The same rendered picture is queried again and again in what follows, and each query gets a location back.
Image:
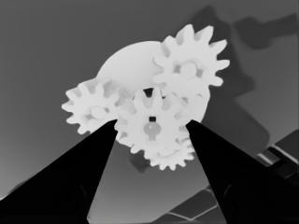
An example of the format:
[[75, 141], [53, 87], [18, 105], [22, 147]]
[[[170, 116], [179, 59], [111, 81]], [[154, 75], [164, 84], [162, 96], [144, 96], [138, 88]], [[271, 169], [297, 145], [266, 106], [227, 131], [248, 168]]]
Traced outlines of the small white gear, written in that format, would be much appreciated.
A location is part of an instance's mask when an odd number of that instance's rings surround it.
[[211, 42], [213, 34], [211, 25], [195, 32], [187, 24], [176, 37], [169, 35], [161, 43], [163, 52], [155, 55], [153, 61], [162, 71], [153, 75], [152, 81], [162, 87], [163, 95], [207, 97], [210, 86], [223, 84], [217, 73], [227, 68], [230, 61], [219, 60], [218, 56], [227, 47], [227, 40]]
[[72, 114], [66, 122], [78, 124], [78, 133], [85, 134], [117, 119], [128, 93], [113, 79], [93, 78], [79, 83], [65, 95], [68, 101], [62, 104], [62, 109]]
[[161, 155], [158, 152], [146, 152], [144, 157], [149, 160], [152, 167], [158, 166], [161, 171], [169, 168], [175, 171], [177, 166], [185, 167], [186, 161], [194, 159], [195, 152], [190, 139], [181, 142], [180, 149], [172, 152], [169, 155]]

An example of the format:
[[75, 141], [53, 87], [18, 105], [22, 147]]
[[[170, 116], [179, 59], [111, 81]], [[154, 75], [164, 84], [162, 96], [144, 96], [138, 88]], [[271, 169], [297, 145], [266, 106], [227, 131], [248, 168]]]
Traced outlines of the white toothed sun gear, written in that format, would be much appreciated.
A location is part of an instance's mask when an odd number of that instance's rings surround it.
[[171, 155], [181, 149], [181, 141], [189, 137], [185, 127], [191, 121], [174, 93], [163, 98], [159, 88], [151, 97], [143, 90], [126, 100], [115, 124], [117, 141], [133, 154], [143, 150], [147, 159], [155, 154]]

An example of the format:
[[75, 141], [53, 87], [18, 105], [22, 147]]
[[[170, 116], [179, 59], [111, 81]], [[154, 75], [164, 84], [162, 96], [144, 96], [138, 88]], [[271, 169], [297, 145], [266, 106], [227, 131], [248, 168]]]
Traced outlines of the dark robot body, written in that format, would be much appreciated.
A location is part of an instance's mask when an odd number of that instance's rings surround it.
[[295, 130], [266, 148], [255, 159], [299, 188], [299, 131]]

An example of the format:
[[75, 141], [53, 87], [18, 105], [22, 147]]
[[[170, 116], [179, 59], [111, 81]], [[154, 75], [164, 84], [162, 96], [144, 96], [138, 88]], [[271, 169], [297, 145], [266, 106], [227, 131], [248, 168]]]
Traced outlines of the white round carrier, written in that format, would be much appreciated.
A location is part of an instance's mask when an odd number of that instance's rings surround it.
[[[117, 85], [124, 87], [125, 97], [134, 97], [137, 90], [158, 86], [152, 81], [152, 76], [163, 72], [157, 65], [154, 56], [165, 55], [166, 49], [158, 41], [143, 41], [134, 43], [112, 54], [101, 66], [97, 79], [109, 78]], [[205, 116], [210, 93], [204, 87], [204, 93], [196, 93], [182, 102], [191, 119], [201, 122]]]

